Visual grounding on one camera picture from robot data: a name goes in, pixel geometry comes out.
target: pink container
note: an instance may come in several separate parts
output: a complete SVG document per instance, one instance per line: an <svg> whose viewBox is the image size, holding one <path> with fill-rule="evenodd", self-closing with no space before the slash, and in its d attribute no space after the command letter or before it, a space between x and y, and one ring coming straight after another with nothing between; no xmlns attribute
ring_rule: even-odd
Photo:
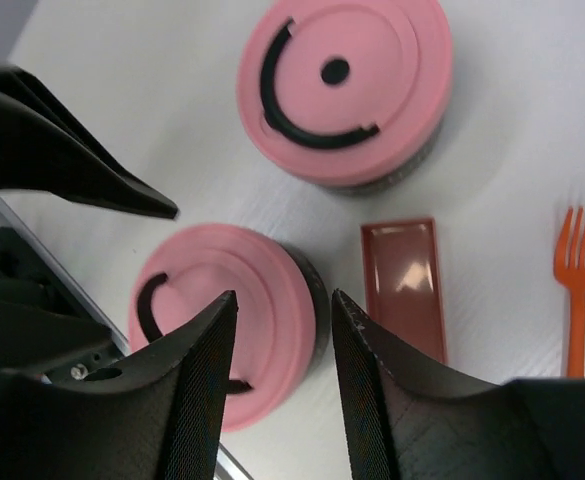
<svg viewBox="0 0 585 480"><path fill-rule="evenodd" d="M236 291L239 304L227 432L288 398L320 360L330 330L323 282L298 251L251 230L207 224L169 238L143 267L129 309L132 351L187 323L226 290Z"/></svg>
<svg viewBox="0 0 585 480"><path fill-rule="evenodd" d="M261 152L291 174L378 190L431 150L452 56L435 0L281 0L243 53L239 113Z"/></svg>

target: black dot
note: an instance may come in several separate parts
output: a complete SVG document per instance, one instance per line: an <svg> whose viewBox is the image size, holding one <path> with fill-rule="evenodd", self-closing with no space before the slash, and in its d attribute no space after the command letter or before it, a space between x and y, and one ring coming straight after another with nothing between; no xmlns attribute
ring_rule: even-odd
<svg viewBox="0 0 585 480"><path fill-rule="evenodd" d="M348 78L350 64L340 57L329 59L321 69L321 79L326 85L339 85Z"/></svg>

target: circular hole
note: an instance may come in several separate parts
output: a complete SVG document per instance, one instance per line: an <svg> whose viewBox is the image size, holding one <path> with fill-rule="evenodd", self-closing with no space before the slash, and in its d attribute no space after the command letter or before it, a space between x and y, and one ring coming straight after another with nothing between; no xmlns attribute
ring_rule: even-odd
<svg viewBox="0 0 585 480"><path fill-rule="evenodd" d="M349 74L350 64L341 57L329 59L321 68L321 79L326 85L340 85L345 82Z"/></svg>
<svg viewBox="0 0 585 480"><path fill-rule="evenodd" d="M108 368L101 368L96 372L92 372L90 375L85 377L83 381L85 382L97 382L99 380L111 380L120 376L123 372L119 368L108 367Z"/></svg>

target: dark container base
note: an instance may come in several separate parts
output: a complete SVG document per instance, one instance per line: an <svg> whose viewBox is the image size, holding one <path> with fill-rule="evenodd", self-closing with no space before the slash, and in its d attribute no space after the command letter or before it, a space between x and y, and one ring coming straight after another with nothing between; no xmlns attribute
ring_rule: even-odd
<svg viewBox="0 0 585 480"><path fill-rule="evenodd" d="M316 317L316 340L314 343L314 354L310 360L310 366L306 375L312 373L321 363L323 354L327 349L330 340L331 320L330 320L330 298L325 288L325 284L314 266L305 257L300 250L289 245L282 245L285 251L292 257L299 270L303 274L305 282L310 289L312 303L314 305L314 314Z"/></svg>
<svg viewBox="0 0 585 480"><path fill-rule="evenodd" d="M414 170L417 169L419 165L421 165L421 163L423 163L423 161L430 155L430 153L432 153L432 150L434 150L434 145L439 138L439 134L441 133L442 127L443 121L439 122L439 124L434 129L434 132L432 132L432 135L430 135L423 146L414 155L412 155L407 162L394 170L392 173L362 185L325 188L331 192L335 192L341 195L357 197L364 195L374 195L390 188L410 175Z"/></svg>

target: fork handle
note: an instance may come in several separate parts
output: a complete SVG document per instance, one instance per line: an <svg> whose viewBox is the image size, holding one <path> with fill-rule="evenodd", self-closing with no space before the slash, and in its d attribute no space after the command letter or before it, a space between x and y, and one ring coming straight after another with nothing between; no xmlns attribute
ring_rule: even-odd
<svg viewBox="0 0 585 480"><path fill-rule="evenodd" d="M570 341L568 374L570 378L585 376L585 290L570 292Z"/></svg>

